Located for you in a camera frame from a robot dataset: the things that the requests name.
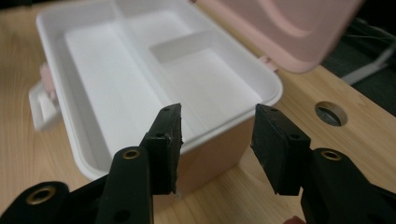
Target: round hole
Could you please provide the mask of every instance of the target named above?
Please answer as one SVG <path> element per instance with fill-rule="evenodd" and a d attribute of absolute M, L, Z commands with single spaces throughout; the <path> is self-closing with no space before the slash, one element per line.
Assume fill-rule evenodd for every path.
<path fill-rule="evenodd" d="M 126 160 L 131 160 L 138 156 L 140 156 L 140 151 L 136 149 L 129 149 L 124 151 L 124 153 L 122 153 L 122 157 Z"/>
<path fill-rule="evenodd" d="M 294 139 L 299 139 L 300 135 L 293 133 L 293 134 L 290 135 L 290 137 L 294 138 Z"/>
<path fill-rule="evenodd" d="M 318 117 L 332 126 L 343 126 L 347 123 L 347 113 L 344 109 L 331 102 L 319 102 L 315 105 Z"/>
<path fill-rule="evenodd" d="M 322 151 L 320 154 L 327 160 L 331 161 L 340 161 L 341 159 L 343 159 L 340 154 L 333 151 Z"/>
<path fill-rule="evenodd" d="M 116 215 L 114 215 L 114 220 L 116 222 L 124 222 L 124 221 L 127 221 L 130 216 L 131 216 L 131 213 L 129 211 L 120 210 L 116 213 Z"/>
<path fill-rule="evenodd" d="M 33 193 L 31 193 L 27 199 L 26 202 L 31 204 L 31 205 L 36 205 L 40 203 L 44 203 L 52 196 L 55 194 L 56 188 L 53 186 L 45 186 L 41 189 L 35 190 Z"/>

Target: metal grommet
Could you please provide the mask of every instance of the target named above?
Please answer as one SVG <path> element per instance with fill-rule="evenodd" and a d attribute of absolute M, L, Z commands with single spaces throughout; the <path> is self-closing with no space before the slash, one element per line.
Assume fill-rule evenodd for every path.
<path fill-rule="evenodd" d="M 340 161 L 341 159 L 343 159 L 340 154 L 333 152 L 333 151 L 322 151 L 320 153 L 324 158 L 326 158 L 327 160 L 331 160 L 331 161 Z"/>
<path fill-rule="evenodd" d="M 48 185 L 44 186 L 40 189 L 35 190 L 33 193 L 31 193 L 27 199 L 26 202 L 30 205 L 36 205 L 40 203 L 44 203 L 50 198 L 52 198 L 53 195 L 55 195 L 56 188 Z"/>
<path fill-rule="evenodd" d="M 122 153 L 125 160 L 132 160 L 140 156 L 140 151 L 136 149 L 128 149 Z"/>

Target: wooden surface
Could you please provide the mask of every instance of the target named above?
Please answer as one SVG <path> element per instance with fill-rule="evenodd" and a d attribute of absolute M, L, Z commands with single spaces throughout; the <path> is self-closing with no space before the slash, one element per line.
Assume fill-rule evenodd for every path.
<path fill-rule="evenodd" d="M 23 190 L 50 180 L 71 190 L 88 183 L 74 163 L 62 122 L 35 132 L 29 89 L 45 59 L 35 15 L 46 5 L 0 11 L 0 213 Z M 396 192 L 396 119 L 322 67 L 304 75 L 279 72 L 284 95 L 276 107 L 312 138 L 312 148 L 347 154 L 370 181 Z M 322 122 L 321 101 L 347 113 L 343 127 Z M 249 149 L 238 165 L 155 213 L 155 223 L 282 223 L 303 216 L 299 197 L 273 193 Z"/>

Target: white latch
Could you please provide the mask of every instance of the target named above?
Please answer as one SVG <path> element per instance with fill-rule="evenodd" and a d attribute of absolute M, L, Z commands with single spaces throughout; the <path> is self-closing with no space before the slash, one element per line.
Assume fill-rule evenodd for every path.
<path fill-rule="evenodd" d="M 62 117 L 50 68 L 46 63 L 41 65 L 40 75 L 41 81 L 29 91 L 33 124 L 38 131 L 50 128 Z"/>

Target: pink lid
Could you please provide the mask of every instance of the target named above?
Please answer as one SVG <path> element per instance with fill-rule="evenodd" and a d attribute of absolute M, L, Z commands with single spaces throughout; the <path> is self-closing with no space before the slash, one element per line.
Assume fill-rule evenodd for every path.
<path fill-rule="evenodd" d="M 361 0 L 199 0 L 282 68 L 313 69 L 326 57 Z"/>

